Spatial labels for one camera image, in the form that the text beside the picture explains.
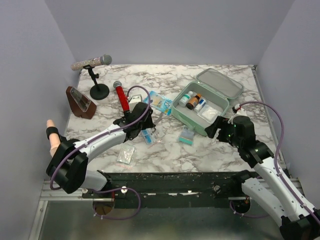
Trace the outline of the blue cotton swab packet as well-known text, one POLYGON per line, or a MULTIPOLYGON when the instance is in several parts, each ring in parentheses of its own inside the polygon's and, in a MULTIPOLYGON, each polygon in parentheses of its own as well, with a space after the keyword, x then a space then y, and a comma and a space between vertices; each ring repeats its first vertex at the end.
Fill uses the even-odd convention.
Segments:
POLYGON ((169 98, 162 96, 155 91, 150 93, 150 105, 167 116, 171 115, 173 101, 169 98))

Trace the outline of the white gauze pad packet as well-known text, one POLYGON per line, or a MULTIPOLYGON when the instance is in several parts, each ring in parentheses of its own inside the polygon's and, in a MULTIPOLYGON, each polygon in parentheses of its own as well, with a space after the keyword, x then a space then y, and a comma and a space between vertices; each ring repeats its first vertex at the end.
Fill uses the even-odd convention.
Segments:
POLYGON ((210 124, 213 124, 214 121, 217 119, 218 116, 221 115, 221 111, 209 106, 205 105, 198 113, 197 115, 207 121, 210 124))

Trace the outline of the white green-cap medicine bottle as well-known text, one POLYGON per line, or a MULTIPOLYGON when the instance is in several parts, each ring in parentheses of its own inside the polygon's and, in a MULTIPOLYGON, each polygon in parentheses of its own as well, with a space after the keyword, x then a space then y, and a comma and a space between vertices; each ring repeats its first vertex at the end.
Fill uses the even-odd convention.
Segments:
POLYGON ((193 96, 192 91, 188 91, 186 94, 184 94, 181 99, 178 101, 178 104, 182 107, 185 107, 187 103, 190 101, 191 97, 193 96))

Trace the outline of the blue white small bottle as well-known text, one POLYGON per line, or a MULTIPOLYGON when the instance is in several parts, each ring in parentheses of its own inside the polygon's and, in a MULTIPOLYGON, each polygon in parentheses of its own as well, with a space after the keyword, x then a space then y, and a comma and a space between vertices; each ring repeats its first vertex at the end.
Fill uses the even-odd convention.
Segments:
POLYGON ((198 104, 195 106, 194 111, 198 113, 205 105, 207 101, 205 98, 201 98, 198 102, 198 104))

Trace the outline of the amber orange-cap bottle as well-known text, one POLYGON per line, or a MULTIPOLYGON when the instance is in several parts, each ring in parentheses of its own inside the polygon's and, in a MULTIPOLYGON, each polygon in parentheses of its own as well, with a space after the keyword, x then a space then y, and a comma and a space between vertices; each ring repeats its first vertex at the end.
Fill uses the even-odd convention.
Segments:
POLYGON ((196 94, 195 96, 193 96, 189 101, 188 103, 186 104, 186 107, 189 109, 189 110, 193 110, 197 104, 199 103, 200 101, 200 98, 202 97, 202 95, 200 93, 196 94))

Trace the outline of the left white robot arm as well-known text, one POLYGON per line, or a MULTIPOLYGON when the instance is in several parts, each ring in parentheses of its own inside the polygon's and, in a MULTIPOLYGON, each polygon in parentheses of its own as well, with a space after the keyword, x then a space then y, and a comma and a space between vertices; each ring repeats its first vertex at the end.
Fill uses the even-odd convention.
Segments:
POLYGON ((89 170, 88 164, 108 149, 133 140, 142 130, 154 128, 152 114, 148 104, 138 102, 133 111, 90 138, 79 141, 59 136, 60 143, 46 169, 51 183, 56 183, 57 189, 67 194, 84 188, 93 190, 101 198, 107 197, 111 191, 108 177, 100 170, 89 170))

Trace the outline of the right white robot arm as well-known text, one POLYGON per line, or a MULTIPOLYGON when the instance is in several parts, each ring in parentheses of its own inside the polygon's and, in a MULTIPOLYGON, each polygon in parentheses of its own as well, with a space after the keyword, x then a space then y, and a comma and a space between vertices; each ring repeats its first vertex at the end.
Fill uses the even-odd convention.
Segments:
POLYGON ((294 186, 269 147, 256 139, 254 123, 247 116, 228 119, 218 116, 205 128, 209 138, 237 148, 244 160, 264 180, 260 184, 247 170, 235 175, 230 191, 257 202, 276 222, 285 240, 314 240, 320 236, 320 211, 294 186))

